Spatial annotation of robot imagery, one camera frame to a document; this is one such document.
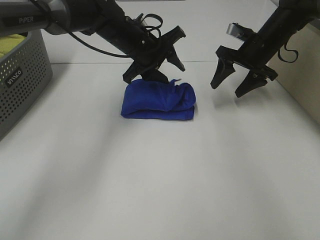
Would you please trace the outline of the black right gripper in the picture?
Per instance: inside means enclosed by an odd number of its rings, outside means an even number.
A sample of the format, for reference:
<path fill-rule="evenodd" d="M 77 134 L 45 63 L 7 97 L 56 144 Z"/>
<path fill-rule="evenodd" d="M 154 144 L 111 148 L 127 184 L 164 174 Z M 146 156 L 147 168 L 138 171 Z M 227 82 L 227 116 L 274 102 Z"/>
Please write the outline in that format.
<path fill-rule="evenodd" d="M 266 78 L 274 80 L 278 74 L 267 66 L 270 60 L 266 52 L 265 41 L 257 33 L 252 34 L 244 41 L 239 49 L 219 46 L 216 50 L 218 57 L 217 68 L 210 83 L 216 89 L 228 76 L 235 72 L 234 64 L 238 64 L 249 71 L 243 82 L 235 90 L 235 95 L 240 98 L 250 91 L 263 87 L 267 84 Z"/>

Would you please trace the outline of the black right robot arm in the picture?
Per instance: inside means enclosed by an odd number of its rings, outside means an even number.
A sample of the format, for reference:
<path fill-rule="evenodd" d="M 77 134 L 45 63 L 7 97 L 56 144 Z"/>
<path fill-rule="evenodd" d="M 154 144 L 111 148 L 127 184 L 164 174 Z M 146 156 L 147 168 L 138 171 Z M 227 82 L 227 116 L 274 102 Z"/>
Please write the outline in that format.
<path fill-rule="evenodd" d="M 265 86 L 268 80 L 273 81 L 278 74 L 267 63 L 274 55 L 281 54 L 280 49 L 287 46 L 292 35 L 319 17 L 318 0 L 280 0 L 276 10 L 258 32 L 238 23 L 229 24 L 227 34 L 241 40 L 243 44 L 237 50 L 222 45 L 216 50 L 218 63 L 211 87 L 216 89 L 233 74 L 234 64 L 249 70 L 235 90 L 238 98 Z"/>

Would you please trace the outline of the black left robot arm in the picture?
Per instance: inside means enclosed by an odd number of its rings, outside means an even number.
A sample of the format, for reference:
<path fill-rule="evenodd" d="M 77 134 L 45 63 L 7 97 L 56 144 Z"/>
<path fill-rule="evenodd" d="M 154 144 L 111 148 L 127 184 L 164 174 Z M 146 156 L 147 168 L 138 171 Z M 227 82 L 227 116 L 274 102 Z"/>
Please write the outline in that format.
<path fill-rule="evenodd" d="M 186 36 L 176 26 L 162 34 L 163 19 L 154 14 L 127 16 L 114 0 L 2 0 L 0 2 L 0 35 L 2 37 L 43 29 L 51 35 L 69 34 L 86 47 L 108 56 L 130 58 L 130 67 L 122 75 L 130 84 L 141 76 L 145 81 L 168 83 L 159 71 L 164 61 L 181 71 L 185 67 L 174 44 Z M 75 35 L 76 32 L 99 35 L 120 50 L 112 54 L 98 49 Z"/>

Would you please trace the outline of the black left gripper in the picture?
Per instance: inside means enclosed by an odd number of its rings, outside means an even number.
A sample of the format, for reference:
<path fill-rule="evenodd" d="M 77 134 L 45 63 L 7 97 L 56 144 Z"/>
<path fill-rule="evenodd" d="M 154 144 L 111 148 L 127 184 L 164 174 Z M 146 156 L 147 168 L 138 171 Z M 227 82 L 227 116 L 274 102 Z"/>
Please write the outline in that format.
<path fill-rule="evenodd" d="M 130 83 L 135 77 L 140 75 L 146 82 L 168 84 L 168 77 L 159 71 L 159 67 L 164 61 L 168 61 L 182 72 L 186 70 L 174 48 L 174 44 L 184 37 L 186 37 L 185 32 L 180 26 L 176 26 L 157 38 L 154 49 L 145 52 L 141 51 L 132 57 L 133 63 L 122 75 L 123 81 Z"/>

